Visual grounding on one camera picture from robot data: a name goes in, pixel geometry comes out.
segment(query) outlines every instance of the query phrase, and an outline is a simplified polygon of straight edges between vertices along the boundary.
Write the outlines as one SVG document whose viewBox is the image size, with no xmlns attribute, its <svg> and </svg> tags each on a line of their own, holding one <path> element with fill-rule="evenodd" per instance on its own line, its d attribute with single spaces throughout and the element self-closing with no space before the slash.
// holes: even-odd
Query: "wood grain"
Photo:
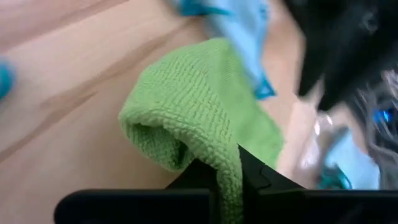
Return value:
<svg viewBox="0 0 398 224">
<path fill-rule="evenodd" d="M 2 0 L 0 50 L 128 0 Z"/>
<path fill-rule="evenodd" d="M 38 12 L 30 2 L 43 2 L 46 9 L 58 6 L 49 0 L 19 4 Z M 45 31 L 28 23 L 29 32 L 19 26 L 0 35 L 8 43 L 0 41 L 8 47 L 2 56 L 18 74 L 15 89 L 0 103 L 4 223 L 51 223 L 57 202 L 75 190 L 163 188 L 178 175 L 142 157 L 123 136 L 117 117 L 145 67 L 173 49 L 206 39 L 201 20 L 176 15 L 163 0 L 126 1 L 108 9 L 103 6 L 120 1 L 88 1 L 92 8 L 76 14 L 70 12 L 78 1 L 66 2 L 69 9 L 59 13 L 70 20 L 63 25 L 54 13 L 46 16 L 53 23 L 42 26 Z M 16 2 L 9 4 L 22 12 Z M 278 97 L 259 103 L 287 133 L 297 101 L 293 89 L 301 40 L 279 0 L 271 4 L 263 62 Z"/>
</svg>

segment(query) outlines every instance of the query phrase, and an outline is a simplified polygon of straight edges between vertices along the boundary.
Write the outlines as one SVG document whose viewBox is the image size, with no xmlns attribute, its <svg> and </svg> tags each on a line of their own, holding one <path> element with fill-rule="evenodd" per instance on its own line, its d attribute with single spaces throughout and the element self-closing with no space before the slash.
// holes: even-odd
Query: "green cloth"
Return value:
<svg viewBox="0 0 398 224">
<path fill-rule="evenodd" d="M 243 217 L 238 144 L 271 167 L 282 147 L 225 39 L 182 47 L 146 68 L 119 120 L 127 138 L 163 167 L 182 170 L 199 158 L 215 168 L 225 223 Z"/>
</svg>

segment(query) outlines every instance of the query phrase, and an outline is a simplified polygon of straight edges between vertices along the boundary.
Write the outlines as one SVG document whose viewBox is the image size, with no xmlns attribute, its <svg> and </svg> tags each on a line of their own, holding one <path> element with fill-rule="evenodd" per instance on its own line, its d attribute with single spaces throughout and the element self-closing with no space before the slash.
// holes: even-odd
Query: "black plastic object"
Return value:
<svg viewBox="0 0 398 224">
<path fill-rule="evenodd" d="M 208 189 L 82 190 L 55 209 L 56 224 L 215 223 Z"/>
<path fill-rule="evenodd" d="M 329 110 L 362 85 L 398 38 L 395 0 L 285 2 L 307 38 L 298 94 L 325 78 L 319 110 Z"/>
<path fill-rule="evenodd" d="M 245 223 L 398 222 L 397 191 L 305 190 L 243 148 L 239 150 Z M 215 170 L 195 161 L 165 190 L 71 194 L 55 209 L 55 223 L 220 223 L 217 195 Z"/>
</svg>

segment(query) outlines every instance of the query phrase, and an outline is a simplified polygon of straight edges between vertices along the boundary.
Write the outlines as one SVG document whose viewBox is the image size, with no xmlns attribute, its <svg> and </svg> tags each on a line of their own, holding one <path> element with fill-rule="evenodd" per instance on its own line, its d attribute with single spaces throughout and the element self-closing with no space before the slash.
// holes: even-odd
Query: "blue cloth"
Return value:
<svg viewBox="0 0 398 224">
<path fill-rule="evenodd" d="M 324 161 L 319 189 L 378 190 L 379 166 L 353 141 L 345 128 L 338 133 Z"/>
<path fill-rule="evenodd" d="M 210 37 L 226 37 L 239 54 L 257 99 L 274 96 L 261 65 L 269 8 L 262 0 L 171 0 L 183 16 L 206 15 Z"/>
<path fill-rule="evenodd" d="M 9 93 L 13 83 L 14 75 L 10 66 L 0 61 L 0 100 Z"/>
</svg>

